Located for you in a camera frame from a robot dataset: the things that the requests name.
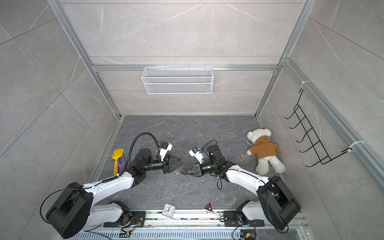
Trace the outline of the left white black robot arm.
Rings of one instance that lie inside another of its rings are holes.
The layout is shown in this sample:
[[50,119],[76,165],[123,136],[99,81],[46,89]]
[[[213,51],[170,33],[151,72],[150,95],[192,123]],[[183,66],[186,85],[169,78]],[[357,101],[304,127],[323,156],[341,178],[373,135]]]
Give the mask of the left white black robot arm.
[[112,201],[107,205],[99,205],[99,202],[117,192],[137,186],[146,178],[148,171],[161,170],[164,174],[169,174],[183,164],[181,158],[171,154],[158,160],[152,156],[150,149],[141,149],[122,175],[85,185],[74,182],[60,190],[60,196],[43,220],[63,239],[69,239],[81,230],[104,223],[127,227],[132,223],[131,210],[127,205],[121,201]]

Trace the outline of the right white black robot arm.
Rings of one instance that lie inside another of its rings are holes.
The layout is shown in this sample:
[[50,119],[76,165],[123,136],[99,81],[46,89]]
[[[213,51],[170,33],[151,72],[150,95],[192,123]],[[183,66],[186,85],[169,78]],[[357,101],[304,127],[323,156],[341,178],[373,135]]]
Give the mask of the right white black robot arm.
[[245,201],[237,208],[237,226],[250,225],[264,215],[279,233],[288,231],[289,223],[301,211],[301,205],[280,177],[268,178],[244,170],[239,165],[227,161],[217,145],[208,147],[207,156],[207,161],[199,160],[190,167],[183,168],[181,173],[197,178],[214,175],[219,180],[219,189],[223,186],[222,181],[226,181],[255,194],[258,202]]

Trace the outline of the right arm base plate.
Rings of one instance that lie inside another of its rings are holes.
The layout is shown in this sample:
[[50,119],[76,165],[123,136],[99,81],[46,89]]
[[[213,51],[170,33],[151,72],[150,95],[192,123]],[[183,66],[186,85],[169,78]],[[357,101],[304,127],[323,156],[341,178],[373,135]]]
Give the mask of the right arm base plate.
[[264,220],[248,220],[244,214],[237,211],[224,211],[219,217],[219,221],[224,223],[226,227],[253,226],[264,227]]

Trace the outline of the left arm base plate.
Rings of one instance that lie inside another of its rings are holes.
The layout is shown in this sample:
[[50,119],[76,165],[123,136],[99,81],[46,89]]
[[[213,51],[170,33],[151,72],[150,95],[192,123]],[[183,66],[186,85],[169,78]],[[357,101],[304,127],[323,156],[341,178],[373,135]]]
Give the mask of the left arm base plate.
[[133,228],[133,227],[142,227],[146,219],[147,212],[145,211],[133,211],[129,214],[123,213],[123,216],[119,218],[117,222],[114,223],[104,223],[104,228]]

